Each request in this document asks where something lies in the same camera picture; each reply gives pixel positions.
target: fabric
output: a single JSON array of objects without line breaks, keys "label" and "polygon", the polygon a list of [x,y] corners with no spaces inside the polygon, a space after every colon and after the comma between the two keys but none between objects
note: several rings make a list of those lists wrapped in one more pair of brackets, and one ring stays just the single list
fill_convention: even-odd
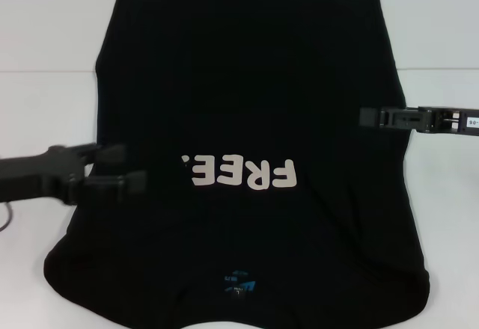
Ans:
[{"label": "fabric", "polygon": [[66,299],[130,328],[373,329],[429,293],[403,178],[409,132],[379,0],[117,0],[98,143],[148,189],[85,197],[45,261]]}]

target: clothing label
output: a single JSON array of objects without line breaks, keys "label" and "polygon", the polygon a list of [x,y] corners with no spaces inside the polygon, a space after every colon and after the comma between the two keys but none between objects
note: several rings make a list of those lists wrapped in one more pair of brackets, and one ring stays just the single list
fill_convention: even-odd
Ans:
[{"label": "clothing label", "polygon": [[474,127],[475,129],[479,129],[479,117],[468,117],[467,127]]},{"label": "clothing label", "polygon": [[248,280],[247,271],[234,271],[233,275],[225,276],[226,293],[230,293],[233,299],[244,299],[246,293],[253,292],[256,286],[255,280]]}]

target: black t-shirt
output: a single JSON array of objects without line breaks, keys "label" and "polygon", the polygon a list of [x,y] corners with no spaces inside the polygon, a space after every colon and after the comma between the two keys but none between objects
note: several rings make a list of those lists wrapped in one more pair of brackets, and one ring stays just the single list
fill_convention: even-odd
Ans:
[{"label": "black t-shirt", "polygon": [[373,329],[429,293],[403,179],[409,132],[379,0],[117,0],[98,143],[146,195],[85,197],[45,276],[131,328]]}]

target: t-shirt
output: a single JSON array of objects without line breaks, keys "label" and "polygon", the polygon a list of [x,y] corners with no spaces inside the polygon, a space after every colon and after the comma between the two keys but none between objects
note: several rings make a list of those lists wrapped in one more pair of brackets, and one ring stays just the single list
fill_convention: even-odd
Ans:
[{"label": "t-shirt", "polygon": [[98,139],[147,192],[85,196],[45,276],[135,329],[230,321],[373,329],[421,312],[429,274],[403,178],[408,131],[379,0],[117,0]]}]

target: white table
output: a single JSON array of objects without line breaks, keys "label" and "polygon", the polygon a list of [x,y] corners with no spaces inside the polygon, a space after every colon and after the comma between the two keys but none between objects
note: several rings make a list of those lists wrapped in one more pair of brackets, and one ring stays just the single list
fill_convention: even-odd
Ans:
[{"label": "white table", "polygon": [[[115,0],[0,0],[0,156],[94,141],[94,62]],[[382,0],[408,105],[479,108],[479,0]],[[479,138],[414,133],[406,184],[431,295],[400,329],[479,327]],[[0,328],[121,328],[57,295],[43,260],[73,209],[13,203],[0,233]],[[0,223],[6,218],[0,208]],[[208,323],[206,328],[243,327]]]}]

